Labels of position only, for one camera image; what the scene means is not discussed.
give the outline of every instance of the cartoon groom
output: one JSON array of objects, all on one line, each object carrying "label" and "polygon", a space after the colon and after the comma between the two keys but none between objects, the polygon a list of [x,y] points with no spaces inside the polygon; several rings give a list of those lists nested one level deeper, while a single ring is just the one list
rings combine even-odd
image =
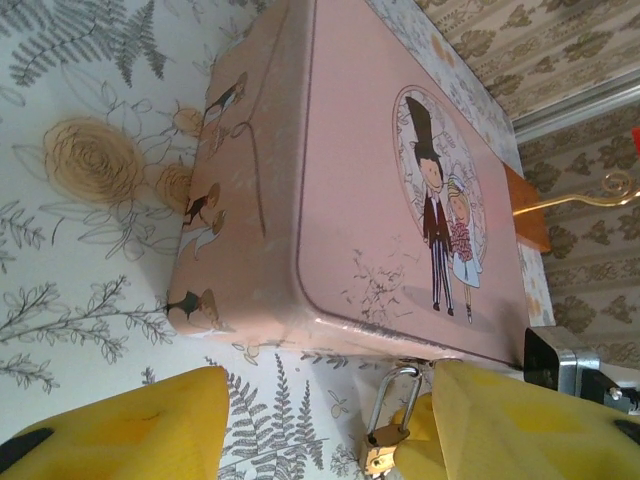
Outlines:
[{"label": "cartoon groom", "polygon": [[447,302],[447,313],[453,316],[453,298],[451,296],[451,280],[447,259],[451,253],[451,237],[444,208],[440,201],[440,192],[444,185],[440,155],[433,148],[431,136],[431,115],[418,101],[406,97],[409,114],[413,121],[413,128],[418,141],[413,152],[418,167],[427,184],[427,196],[424,200],[424,218],[422,235],[431,250],[431,279],[433,281],[433,309],[440,311],[440,291],[444,289]]}]

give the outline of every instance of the gold padlock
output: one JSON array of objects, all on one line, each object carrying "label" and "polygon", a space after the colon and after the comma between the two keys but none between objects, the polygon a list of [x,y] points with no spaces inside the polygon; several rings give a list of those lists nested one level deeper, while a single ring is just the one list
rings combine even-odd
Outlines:
[{"label": "gold padlock", "polygon": [[[400,425],[391,424],[376,428],[387,388],[391,381],[400,375],[411,375],[415,378],[402,423]],[[392,370],[382,380],[382,384],[378,390],[378,396],[376,397],[376,403],[373,406],[369,427],[367,428],[367,433],[364,435],[362,452],[360,454],[360,468],[365,475],[373,478],[384,478],[384,475],[395,466],[393,454],[398,444],[409,436],[407,424],[411,418],[411,413],[418,399],[421,386],[422,373],[417,368],[409,366]]]}]

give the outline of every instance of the yellow object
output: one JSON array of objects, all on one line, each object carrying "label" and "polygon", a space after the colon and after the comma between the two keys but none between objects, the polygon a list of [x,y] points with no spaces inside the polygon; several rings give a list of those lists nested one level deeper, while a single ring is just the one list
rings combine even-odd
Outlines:
[{"label": "yellow object", "polygon": [[395,463],[406,480],[640,478],[640,446],[616,420],[638,423],[587,400],[439,362],[433,397],[418,399]]},{"label": "yellow object", "polygon": [[53,434],[0,479],[215,479],[228,410],[225,371],[194,370],[30,426]]}]

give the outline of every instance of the wall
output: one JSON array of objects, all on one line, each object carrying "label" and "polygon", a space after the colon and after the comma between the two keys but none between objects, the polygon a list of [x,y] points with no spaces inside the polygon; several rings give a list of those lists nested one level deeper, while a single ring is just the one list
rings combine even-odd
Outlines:
[{"label": "wall", "polygon": [[[542,198],[608,194],[605,175],[640,178],[631,128],[640,102],[520,146],[526,179]],[[640,367],[640,202],[603,209],[573,202],[546,210],[552,252],[544,256],[553,310],[606,361]]]},{"label": "wall", "polygon": [[416,0],[512,119],[640,67],[637,0]]}]

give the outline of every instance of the top hat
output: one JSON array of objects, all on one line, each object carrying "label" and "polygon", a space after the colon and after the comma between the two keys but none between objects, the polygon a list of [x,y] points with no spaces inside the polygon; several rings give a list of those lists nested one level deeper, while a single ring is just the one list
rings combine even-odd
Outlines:
[{"label": "top hat", "polygon": [[433,136],[431,134],[431,115],[429,111],[417,100],[405,97],[409,114],[413,122],[413,129],[416,132],[418,141],[414,149],[420,152],[421,158],[440,158],[440,155],[433,148]]}]

